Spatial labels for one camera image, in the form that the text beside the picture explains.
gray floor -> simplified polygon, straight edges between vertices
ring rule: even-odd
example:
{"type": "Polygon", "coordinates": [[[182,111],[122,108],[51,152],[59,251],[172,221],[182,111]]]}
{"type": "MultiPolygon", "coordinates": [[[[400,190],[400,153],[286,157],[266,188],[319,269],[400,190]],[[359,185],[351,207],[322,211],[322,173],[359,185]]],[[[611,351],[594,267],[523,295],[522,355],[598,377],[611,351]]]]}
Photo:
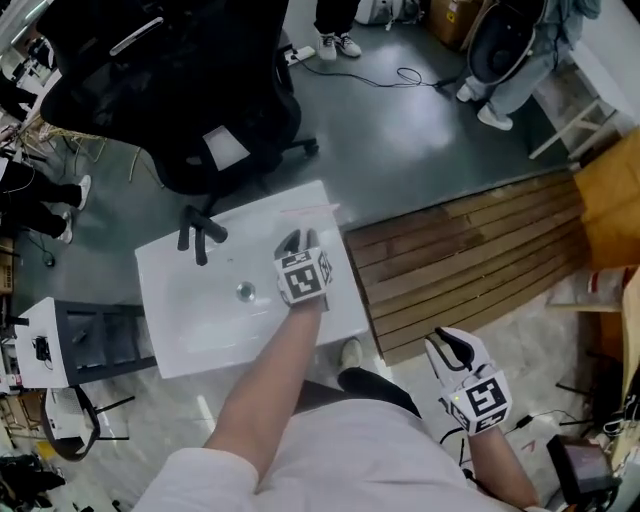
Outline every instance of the gray floor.
{"type": "MultiPolygon", "coordinates": [[[[340,58],[331,65],[313,59],[307,61],[309,66],[393,83],[401,66],[415,68],[425,82],[433,82],[455,76],[464,65],[462,56],[420,26],[395,25],[389,32],[358,26],[353,35],[364,49],[362,58],[340,58]]],[[[427,87],[374,89],[349,78],[313,75],[300,64],[292,75],[304,116],[300,134],[314,133],[321,149],[312,159],[300,150],[289,152],[267,182],[275,192],[323,180],[330,199],[342,205],[337,215],[344,226],[368,224],[540,173],[566,156],[557,147],[544,155],[546,160],[527,158],[532,140],[544,140],[552,133],[533,101],[516,114],[514,130],[504,133],[479,123],[477,107],[460,104],[447,94],[453,87],[444,92],[427,87]]],[[[65,148],[60,145],[58,151],[63,154],[65,148]]],[[[176,230],[182,206],[202,199],[160,190],[141,166],[128,184],[133,151],[110,141],[97,164],[79,160],[78,176],[93,176],[93,192],[77,218],[70,246],[45,237],[47,248],[56,255],[55,268],[45,268],[40,252],[24,237],[19,241],[22,260],[15,272],[15,313],[46,296],[139,302],[134,249],[176,230]]],[[[72,157],[67,160],[63,181],[73,175],[72,157]]],[[[50,165],[58,179],[61,162],[52,157],[50,165]]],[[[248,186],[221,201],[219,209],[261,194],[248,186]]]]}

electronic device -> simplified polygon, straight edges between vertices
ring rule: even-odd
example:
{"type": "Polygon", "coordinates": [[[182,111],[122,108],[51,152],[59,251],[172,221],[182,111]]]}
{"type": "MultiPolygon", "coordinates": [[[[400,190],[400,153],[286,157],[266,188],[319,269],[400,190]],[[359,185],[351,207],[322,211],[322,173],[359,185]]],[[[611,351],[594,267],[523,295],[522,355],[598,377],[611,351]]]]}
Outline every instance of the electronic device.
{"type": "Polygon", "coordinates": [[[578,511],[607,510],[620,480],[598,443],[556,435],[547,443],[566,502],[578,511]]]}

power strip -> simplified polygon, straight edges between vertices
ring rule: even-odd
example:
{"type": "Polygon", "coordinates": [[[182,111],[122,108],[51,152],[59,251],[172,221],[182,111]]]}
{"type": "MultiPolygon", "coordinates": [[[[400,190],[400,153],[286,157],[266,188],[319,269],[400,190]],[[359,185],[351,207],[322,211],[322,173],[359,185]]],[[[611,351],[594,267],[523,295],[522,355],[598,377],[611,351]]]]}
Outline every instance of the power strip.
{"type": "Polygon", "coordinates": [[[310,59],[316,54],[316,51],[311,48],[311,46],[303,46],[299,50],[295,50],[295,59],[293,58],[293,52],[294,50],[289,50],[284,54],[284,58],[287,59],[287,64],[289,64],[289,66],[292,66],[293,64],[301,60],[310,59]]]}

black pants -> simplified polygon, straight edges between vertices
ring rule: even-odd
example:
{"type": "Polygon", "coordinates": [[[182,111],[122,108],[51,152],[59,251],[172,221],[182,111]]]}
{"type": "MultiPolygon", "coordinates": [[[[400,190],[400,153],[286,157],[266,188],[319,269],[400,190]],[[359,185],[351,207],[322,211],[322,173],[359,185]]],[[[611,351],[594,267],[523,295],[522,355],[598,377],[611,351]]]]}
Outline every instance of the black pants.
{"type": "Polygon", "coordinates": [[[344,34],[351,30],[360,0],[318,0],[316,28],[321,34],[344,34]]]}
{"type": "Polygon", "coordinates": [[[0,92],[0,106],[7,111],[7,114],[15,117],[18,121],[24,121],[27,117],[27,111],[20,106],[20,103],[26,103],[33,107],[37,95],[14,87],[11,90],[3,90],[0,92]]]}
{"type": "Polygon", "coordinates": [[[67,224],[42,201],[78,207],[81,200],[78,185],[56,185],[40,171],[15,162],[7,164],[0,180],[0,206],[5,218],[52,238],[58,238],[67,224]]]}
{"type": "Polygon", "coordinates": [[[304,381],[295,412],[310,411],[342,400],[368,398],[389,402],[421,417],[409,393],[375,373],[362,368],[348,368],[338,376],[338,384],[344,391],[304,381]]]}

white shirt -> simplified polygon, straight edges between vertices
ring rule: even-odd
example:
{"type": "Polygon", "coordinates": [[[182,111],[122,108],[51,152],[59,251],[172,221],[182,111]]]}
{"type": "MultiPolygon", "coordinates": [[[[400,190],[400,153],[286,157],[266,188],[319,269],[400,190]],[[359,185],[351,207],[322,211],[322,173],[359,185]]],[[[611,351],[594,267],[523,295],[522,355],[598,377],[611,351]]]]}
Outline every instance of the white shirt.
{"type": "Polygon", "coordinates": [[[258,484],[231,453],[174,453],[134,512],[500,512],[467,485],[422,421],[395,405],[346,400],[294,416],[258,484]]]}

